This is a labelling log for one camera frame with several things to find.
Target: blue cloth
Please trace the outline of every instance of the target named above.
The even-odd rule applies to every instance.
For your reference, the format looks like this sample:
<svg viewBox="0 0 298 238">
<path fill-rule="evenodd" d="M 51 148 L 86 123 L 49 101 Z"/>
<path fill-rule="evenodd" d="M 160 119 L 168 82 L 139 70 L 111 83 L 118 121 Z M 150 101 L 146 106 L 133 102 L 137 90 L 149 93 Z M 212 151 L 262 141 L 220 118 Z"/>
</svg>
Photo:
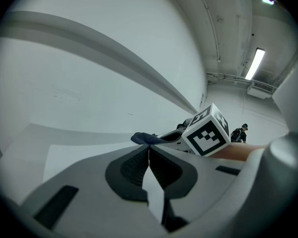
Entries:
<svg viewBox="0 0 298 238">
<path fill-rule="evenodd" d="M 131 137 L 131 141 L 139 145 L 155 145 L 167 143 L 167 141 L 160 139 L 154 135 L 145 132 L 137 132 Z"/>
</svg>

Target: white paper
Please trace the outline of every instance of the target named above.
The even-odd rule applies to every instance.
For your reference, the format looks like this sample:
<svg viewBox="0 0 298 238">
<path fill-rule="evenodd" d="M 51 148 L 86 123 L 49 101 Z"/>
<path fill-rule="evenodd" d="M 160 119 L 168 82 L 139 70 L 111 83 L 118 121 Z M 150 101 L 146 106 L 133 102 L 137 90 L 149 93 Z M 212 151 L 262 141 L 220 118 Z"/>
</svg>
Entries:
<svg viewBox="0 0 298 238">
<path fill-rule="evenodd" d="M 147 192 L 149 210 L 159 221 L 159 223 L 161 223 L 163 208 L 164 208 L 164 191 L 161 188 L 157 179 L 155 178 L 150 167 L 147 168 L 144 175 L 143 189 Z"/>
<path fill-rule="evenodd" d="M 124 142 L 106 145 L 51 145 L 44 167 L 43 182 L 57 175 L 77 161 L 137 145 Z"/>
</svg>

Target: white wall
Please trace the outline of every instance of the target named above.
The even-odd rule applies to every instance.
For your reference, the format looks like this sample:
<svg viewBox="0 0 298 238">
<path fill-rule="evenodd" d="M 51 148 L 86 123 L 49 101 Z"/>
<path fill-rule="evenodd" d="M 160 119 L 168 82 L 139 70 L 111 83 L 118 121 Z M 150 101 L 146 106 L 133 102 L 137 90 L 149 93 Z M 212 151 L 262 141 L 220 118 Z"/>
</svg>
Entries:
<svg viewBox="0 0 298 238">
<path fill-rule="evenodd" d="M 105 34 L 155 68 L 195 108 L 207 90 L 198 44 L 175 0 L 22 0 L 11 10 L 64 17 Z"/>
<path fill-rule="evenodd" d="M 173 0 L 20 0 L 11 10 L 56 15 L 105 34 L 152 66 L 196 109 L 206 94 L 199 48 Z M 30 123 L 86 132 L 160 134 L 191 116 L 90 60 L 35 42 L 0 38 L 3 153 Z"/>
<path fill-rule="evenodd" d="M 282 114 L 271 98 L 262 100 L 247 95 L 243 89 L 211 85 L 205 105 L 210 103 L 214 103 L 222 112 L 230 133 L 244 123 L 248 125 L 248 144 L 268 144 L 288 132 Z"/>
</svg>

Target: skin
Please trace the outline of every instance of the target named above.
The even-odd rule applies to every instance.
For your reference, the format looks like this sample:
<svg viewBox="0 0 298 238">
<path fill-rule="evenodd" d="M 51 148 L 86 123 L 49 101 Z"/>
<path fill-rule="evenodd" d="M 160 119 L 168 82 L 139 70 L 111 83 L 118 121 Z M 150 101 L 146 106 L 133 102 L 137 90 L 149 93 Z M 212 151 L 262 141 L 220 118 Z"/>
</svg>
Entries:
<svg viewBox="0 0 298 238">
<path fill-rule="evenodd" d="M 211 158 L 228 159 L 236 161 L 246 161 L 248 155 L 256 150 L 266 148 L 266 145 L 249 145 L 241 143 L 231 143 L 227 147 L 212 154 Z"/>
</svg>

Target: white cube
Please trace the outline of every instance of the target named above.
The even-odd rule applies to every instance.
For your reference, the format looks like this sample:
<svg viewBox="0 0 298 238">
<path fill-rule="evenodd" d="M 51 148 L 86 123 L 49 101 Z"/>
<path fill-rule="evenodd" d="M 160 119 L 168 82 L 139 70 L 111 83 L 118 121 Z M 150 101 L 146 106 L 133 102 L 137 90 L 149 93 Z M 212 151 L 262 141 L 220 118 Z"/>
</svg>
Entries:
<svg viewBox="0 0 298 238">
<path fill-rule="evenodd" d="M 182 137 L 195 154 L 202 156 L 230 144 L 228 123 L 214 103 L 193 117 Z"/>
</svg>

